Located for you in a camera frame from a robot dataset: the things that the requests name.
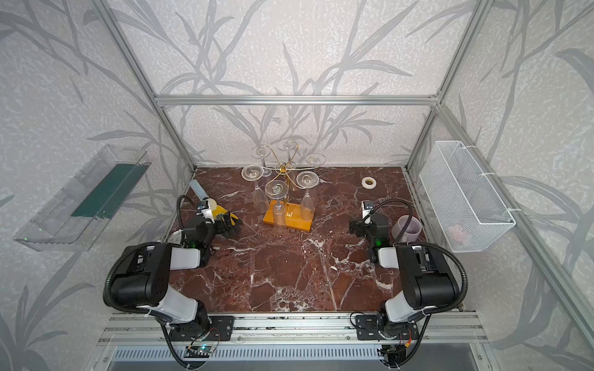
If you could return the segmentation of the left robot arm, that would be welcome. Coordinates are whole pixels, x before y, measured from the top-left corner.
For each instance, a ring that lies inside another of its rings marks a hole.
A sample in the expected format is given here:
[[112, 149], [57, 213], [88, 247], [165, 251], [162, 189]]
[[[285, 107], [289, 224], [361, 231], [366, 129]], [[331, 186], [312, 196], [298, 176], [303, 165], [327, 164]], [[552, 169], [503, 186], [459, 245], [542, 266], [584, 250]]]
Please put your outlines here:
[[190, 334], [212, 328], [202, 301], [188, 298], [170, 285], [172, 271], [206, 267], [216, 236], [236, 237], [243, 222], [213, 199], [176, 201], [180, 241], [128, 246], [108, 272], [104, 303], [120, 312], [151, 315], [162, 326]]

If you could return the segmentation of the pink item in basket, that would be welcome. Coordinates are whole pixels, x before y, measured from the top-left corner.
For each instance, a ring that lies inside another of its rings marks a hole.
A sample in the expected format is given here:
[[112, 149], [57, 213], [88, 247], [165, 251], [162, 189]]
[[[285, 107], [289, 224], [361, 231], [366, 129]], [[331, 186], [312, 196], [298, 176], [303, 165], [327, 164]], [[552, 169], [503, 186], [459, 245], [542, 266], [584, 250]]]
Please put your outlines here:
[[453, 241], [460, 246], [467, 246], [470, 240], [469, 232], [459, 224], [448, 227], [448, 233]]

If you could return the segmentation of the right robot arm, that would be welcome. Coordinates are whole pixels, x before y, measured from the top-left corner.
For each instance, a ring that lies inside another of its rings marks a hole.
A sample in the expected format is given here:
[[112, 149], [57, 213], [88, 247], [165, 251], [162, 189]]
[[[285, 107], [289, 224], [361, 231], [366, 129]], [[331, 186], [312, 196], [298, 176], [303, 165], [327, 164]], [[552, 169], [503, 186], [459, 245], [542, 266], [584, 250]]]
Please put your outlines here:
[[[390, 220], [379, 213], [380, 208], [402, 204], [407, 209], [404, 222], [396, 224], [392, 235]], [[349, 221], [349, 233], [369, 243], [368, 257], [372, 264], [396, 269], [402, 290], [388, 299], [378, 313], [378, 325], [383, 331], [405, 323], [413, 323], [430, 315], [457, 308], [467, 295], [469, 282], [462, 263], [449, 250], [417, 237], [407, 237], [415, 221], [410, 202], [401, 198], [375, 204], [361, 203], [362, 217]]]

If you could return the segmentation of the clear wine glass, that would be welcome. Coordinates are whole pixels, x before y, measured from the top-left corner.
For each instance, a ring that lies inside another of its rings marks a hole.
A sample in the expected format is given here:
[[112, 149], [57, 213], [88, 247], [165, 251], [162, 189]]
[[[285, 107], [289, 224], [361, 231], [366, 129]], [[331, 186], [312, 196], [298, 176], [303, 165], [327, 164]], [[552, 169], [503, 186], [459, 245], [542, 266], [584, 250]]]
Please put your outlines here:
[[255, 209], [265, 214], [269, 210], [269, 199], [259, 185], [260, 179], [264, 176], [264, 169], [261, 165], [246, 165], [241, 171], [244, 180], [251, 182], [254, 186], [253, 201]]
[[278, 228], [286, 226], [285, 198], [289, 193], [289, 187], [282, 180], [272, 180], [266, 184], [266, 195], [272, 201], [272, 215], [274, 225]]
[[312, 153], [306, 157], [306, 163], [311, 168], [320, 168], [326, 163], [326, 156], [320, 153]]
[[263, 176], [269, 177], [272, 174], [272, 170], [267, 166], [266, 159], [272, 154], [272, 149], [269, 145], [258, 145], [252, 148], [251, 156], [254, 159], [261, 161], [261, 167], [263, 168]]
[[294, 165], [294, 157], [299, 150], [299, 144], [297, 143], [297, 141], [289, 139], [282, 145], [282, 148], [286, 150], [288, 156], [286, 167], [292, 167]]
[[312, 222], [315, 215], [316, 201], [312, 197], [311, 189], [318, 186], [319, 176], [312, 171], [302, 171], [296, 177], [296, 181], [299, 188], [305, 190], [300, 203], [301, 218], [304, 221]]

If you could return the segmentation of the yellow black work glove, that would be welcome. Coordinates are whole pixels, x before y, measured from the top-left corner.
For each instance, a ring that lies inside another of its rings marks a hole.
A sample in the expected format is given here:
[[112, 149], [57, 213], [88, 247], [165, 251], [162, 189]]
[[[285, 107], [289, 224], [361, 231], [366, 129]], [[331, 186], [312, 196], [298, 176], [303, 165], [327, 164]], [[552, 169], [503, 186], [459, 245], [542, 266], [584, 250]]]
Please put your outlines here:
[[231, 211], [217, 206], [213, 211], [215, 233], [226, 239], [233, 239], [241, 232], [243, 221]]

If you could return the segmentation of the clear plastic wall shelf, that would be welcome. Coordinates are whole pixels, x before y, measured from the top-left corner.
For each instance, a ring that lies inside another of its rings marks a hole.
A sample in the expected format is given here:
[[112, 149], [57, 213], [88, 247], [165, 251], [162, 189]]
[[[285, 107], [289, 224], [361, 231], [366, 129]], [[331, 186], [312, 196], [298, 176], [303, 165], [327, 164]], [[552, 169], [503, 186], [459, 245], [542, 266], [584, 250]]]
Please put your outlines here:
[[90, 250], [151, 164], [145, 150], [105, 145], [14, 241], [35, 251]]

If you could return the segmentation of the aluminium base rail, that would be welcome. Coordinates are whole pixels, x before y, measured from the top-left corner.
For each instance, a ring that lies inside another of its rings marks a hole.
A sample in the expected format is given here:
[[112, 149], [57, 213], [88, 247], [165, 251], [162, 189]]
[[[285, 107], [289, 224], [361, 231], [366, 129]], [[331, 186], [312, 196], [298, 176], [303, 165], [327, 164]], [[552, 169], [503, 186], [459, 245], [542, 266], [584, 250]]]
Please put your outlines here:
[[[376, 315], [366, 319], [361, 314], [347, 312], [250, 312], [233, 314], [232, 323], [213, 320], [221, 328], [205, 338], [222, 345], [287, 345], [287, 344], [354, 344], [406, 343], [410, 335], [420, 334], [423, 321], [398, 335], [377, 330]], [[486, 343], [487, 335], [475, 312], [445, 312], [433, 315], [428, 323], [423, 343]], [[113, 315], [97, 344], [99, 346], [165, 345], [157, 322], [142, 315]]]

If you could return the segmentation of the white tape roll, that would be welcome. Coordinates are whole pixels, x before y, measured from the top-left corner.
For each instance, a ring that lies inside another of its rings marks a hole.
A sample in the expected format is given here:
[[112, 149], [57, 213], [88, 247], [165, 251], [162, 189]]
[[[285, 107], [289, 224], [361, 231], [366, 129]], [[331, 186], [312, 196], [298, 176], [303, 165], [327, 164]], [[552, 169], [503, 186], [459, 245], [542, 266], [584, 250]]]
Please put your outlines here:
[[361, 180], [361, 185], [366, 190], [373, 190], [377, 186], [377, 180], [373, 177], [366, 176]]

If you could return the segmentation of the lilac mug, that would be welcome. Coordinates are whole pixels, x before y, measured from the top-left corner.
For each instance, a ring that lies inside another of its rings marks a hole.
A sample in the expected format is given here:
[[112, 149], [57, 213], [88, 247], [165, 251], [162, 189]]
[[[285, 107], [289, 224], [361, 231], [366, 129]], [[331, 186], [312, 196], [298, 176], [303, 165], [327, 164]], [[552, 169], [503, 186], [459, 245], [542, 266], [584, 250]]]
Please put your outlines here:
[[401, 216], [398, 221], [391, 229], [391, 235], [395, 242], [415, 242], [419, 239], [419, 235], [422, 233], [421, 222], [413, 216], [408, 226], [404, 228], [408, 216]]

